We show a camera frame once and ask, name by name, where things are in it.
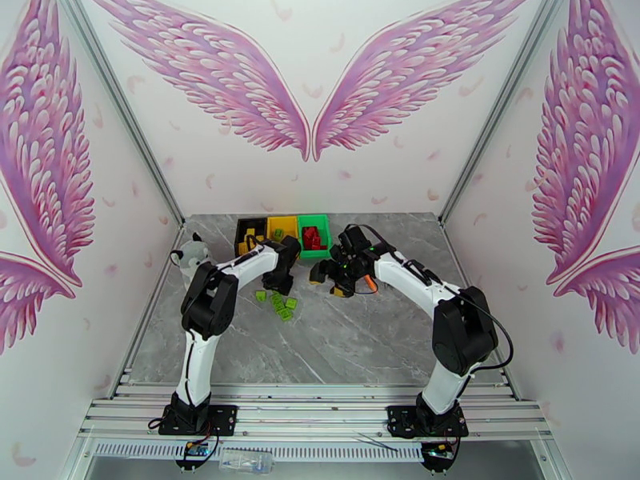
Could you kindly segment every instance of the pink angel wing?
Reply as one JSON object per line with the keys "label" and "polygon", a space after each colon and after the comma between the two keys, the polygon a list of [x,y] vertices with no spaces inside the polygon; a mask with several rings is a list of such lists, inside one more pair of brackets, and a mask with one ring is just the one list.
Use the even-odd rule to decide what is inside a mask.
{"label": "pink angel wing", "polygon": [[38,256],[77,286],[94,220],[81,102],[58,9],[31,0],[0,74],[0,181]]}
{"label": "pink angel wing", "polygon": [[640,246],[616,250],[592,259],[554,293],[575,291],[589,299],[595,310],[595,325],[628,346],[640,348]]}
{"label": "pink angel wing", "polygon": [[538,136],[535,239],[555,252],[551,284],[602,238],[638,161],[640,82],[601,0],[570,0],[551,55]]}
{"label": "pink angel wing", "polygon": [[385,27],[352,58],[312,132],[329,146],[364,146],[437,97],[502,39],[525,0],[460,0]]}
{"label": "pink angel wing", "polygon": [[235,133],[268,151],[309,157],[309,127],[268,54],[240,30],[155,0],[94,0],[125,44]]}
{"label": "pink angel wing", "polygon": [[74,293],[51,270],[31,259],[0,252],[0,355],[25,331],[34,334],[36,313],[44,299],[54,294],[74,298]]}

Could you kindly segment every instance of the clear plastic bottle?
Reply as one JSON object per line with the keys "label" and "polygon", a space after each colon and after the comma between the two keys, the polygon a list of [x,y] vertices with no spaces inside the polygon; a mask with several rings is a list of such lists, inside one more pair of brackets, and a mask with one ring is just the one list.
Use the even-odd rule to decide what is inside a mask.
{"label": "clear plastic bottle", "polygon": [[265,451],[245,451],[225,448],[220,457],[220,471],[256,475],[270,474],[274,456]]}

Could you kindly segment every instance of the red block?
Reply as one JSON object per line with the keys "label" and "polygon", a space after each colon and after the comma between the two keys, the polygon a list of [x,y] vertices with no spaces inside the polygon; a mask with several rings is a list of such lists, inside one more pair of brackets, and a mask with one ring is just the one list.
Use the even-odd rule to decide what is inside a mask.
{"label": "red block", "polygon": [[302,244],[305,250],[322,250],[320,232],[316,226],[306,226],[302,229]]}

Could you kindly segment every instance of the green block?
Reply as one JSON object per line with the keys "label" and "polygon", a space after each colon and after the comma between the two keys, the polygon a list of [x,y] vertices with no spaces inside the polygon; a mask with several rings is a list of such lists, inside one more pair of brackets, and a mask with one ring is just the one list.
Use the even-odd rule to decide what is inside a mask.
{"label": "green block", "polygon": [[294,314],[291,313],[291,310],[288,310],[287,308],[280,310],[278,314],[284,322],[288,322],[294,316]]}

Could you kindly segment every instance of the panda toy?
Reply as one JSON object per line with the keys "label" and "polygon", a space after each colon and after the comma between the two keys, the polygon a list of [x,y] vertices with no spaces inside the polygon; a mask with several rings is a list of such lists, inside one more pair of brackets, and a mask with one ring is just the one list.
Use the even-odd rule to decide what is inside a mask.
{"label": "panda toy", "polygon": [[191,235],[191,240],[184,242],[179,249],[169,253],[171,262],[180,268],[185,289],[189,290],[191,279],[196,269],[204,262],[211,262],[209,247],[197,233]]}

